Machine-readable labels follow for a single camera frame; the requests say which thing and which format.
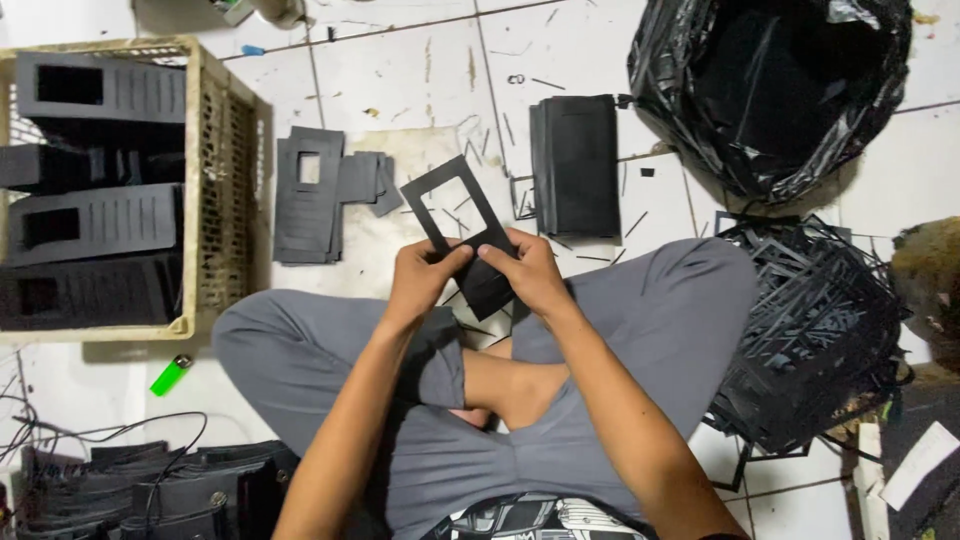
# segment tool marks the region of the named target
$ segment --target hand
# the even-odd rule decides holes
[[[447,242],[454,245],[460,240],[448,238]],[[473,257],[473,248],[465,244],[447,254],[443,260],[434,264],[429,262],[438,257],[430,240],[400,248],[396,254],[394,288],[390,291],[390,301],[383,314],[385,320],[406,326],[433,309],[440,293],[444,292],[446,281]]]
[[[519,260],[488,244],[480,246],[477,255],[506,276],[520,300],[543,320],[575,308],[576,303],[566,290],[546,238],[516,229],[507,229],[506,233],[516,247]]]

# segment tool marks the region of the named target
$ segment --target shirt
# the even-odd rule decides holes
[[[422,540],[657,540],[650,525],[611,512],[573,496],[520,493],[450,514]],[[713,534],[702,540],[747,539]]]

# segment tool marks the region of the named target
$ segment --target black plastic bag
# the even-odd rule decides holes
[[[903,98],[907,0],[650,0],[627,60],[641,117],[740,197],[785,203]]]

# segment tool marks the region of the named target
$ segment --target beige plastic crate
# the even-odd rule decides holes
[[[169,326],[2,331],[0,343],[186,339],[209,331],[224,309],[250,292],[255,96],[194,37],[115,39],[0,50],[0,144],[44,142],[16,113],[17,51],[84,53],[186,65],[186,185],[183,189],[182,315]],[[0,196],[0,258],[7,253],[7,206]]]

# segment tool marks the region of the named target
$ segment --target blue object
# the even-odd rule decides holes
[[[267,51],[264,51],[260,47],[254,47],[253,45],[240,47],[240,52],[246,57],[262,57],[267,53]]]

